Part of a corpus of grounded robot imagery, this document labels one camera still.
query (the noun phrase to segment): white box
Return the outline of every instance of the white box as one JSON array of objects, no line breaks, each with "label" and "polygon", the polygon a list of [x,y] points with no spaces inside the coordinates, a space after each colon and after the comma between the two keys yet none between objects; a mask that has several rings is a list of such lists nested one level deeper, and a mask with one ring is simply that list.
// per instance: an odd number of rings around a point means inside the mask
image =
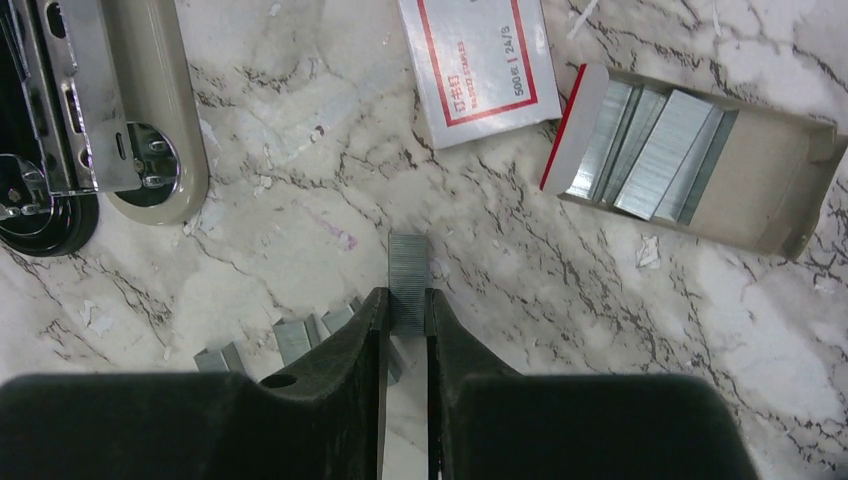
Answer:
[{"label": "white box", "polygon": [[560,118],[539,0],[400,0],[436,148]]}]

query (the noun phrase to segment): red edge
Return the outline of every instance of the red edge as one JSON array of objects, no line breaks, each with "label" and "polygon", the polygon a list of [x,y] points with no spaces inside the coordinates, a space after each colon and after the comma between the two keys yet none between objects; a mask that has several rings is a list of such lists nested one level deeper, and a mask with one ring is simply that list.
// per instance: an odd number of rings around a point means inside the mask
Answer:
[{"label": "red edge", "polygon": [[424,6],[424,1],[425,0],[418,0],[418,11],[421,15],[421,22],[424,24],[424,39],[427,41],[427,50],[430,53],[430,62],[433,64],[433,74],[436,77],[436,87],[439,89],[439,100],[442,103],[442,111],[445,114],[445,123],[448,127],[473,122],[475,120],[480,120],[481,118],[491,117],[499,113],[508,112],[510,110],[516,110],[519,108],[526,107],[528,105],[535,105],[539,102],[539,99],[536,96],[536,83],[533,81],[533,71],[530,68],[530,56],[527,53],[527,42],[524,39],[524,26],[521,23],[521,14],[518,11],[518,0],[511,0],[512,16],[515,20],[515,34],[518,37],[518,45],[521,49],[521,60],[522,63],[524,63],[524,72],[527,77],[527,85],[528,90],[530,91],[530,98],[517,103],[512,103],[509,105],[504,105],[502,107],[497,107],[483,112],[475,113],[474,115],[468,115],[456,119],[451,118],[450,108],[448,107],[448,97],[445,93],[444,83],[442,82],[442,71],[439,67],[439,57],[436,55],[436,46],[433,43],[433,32],[430,30],[430,20],[427,17],[427,10]]},{"label": "red edge", "polygon": [[557,138],[554,140],[554,146],[551,148],[551,156],[548,158],[548,166],[545,167],[545,174],[542,175],[542,183],[539,188],[544,190],[545,183],[548,181],[548,174],[551,173],[551,167],[554,165],[554,157],[559,149],[559,142],[562,141],[562,134],[565,133],[565,125],[568,123],[568,117],[571,115],[571,109],[574,108],[574,100],[577,99],[577,90],[580,88],[580,82],[583,81],[583,73],[586,71],[586,64],[580,65],[580,70],[577,72],[577,80],[574,81],[574,88],[571,89],[571,96],[568,97],[568,105],[565,107],[565,113],[562,115],[562,122],[559,124]]}]

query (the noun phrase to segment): marble surface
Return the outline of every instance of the marble surface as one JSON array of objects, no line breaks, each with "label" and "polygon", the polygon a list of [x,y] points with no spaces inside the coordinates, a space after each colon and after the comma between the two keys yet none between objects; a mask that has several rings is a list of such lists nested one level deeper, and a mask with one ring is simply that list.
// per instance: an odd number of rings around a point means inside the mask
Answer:
[{"label": "marble surface", "polygon": [[[569,40],[588,3],[543,2],[563,97],[603,62],[848,128],[842,0],[600,0]],[[79,254],[0,253],[2,379],[192,370],[232,339],[262,377],[275,321],[385,284],[389,230],[417,230],[434,285],[519,371],[695,375],[762,478],[848,476],[848,164],[808,252],[760,257],[541,194],[555,123],[433,151],[395,0],[178,9],[209,198],[163,228],[104,199]],[[420,479],[424,357],[403,347],[386,478]]]}]

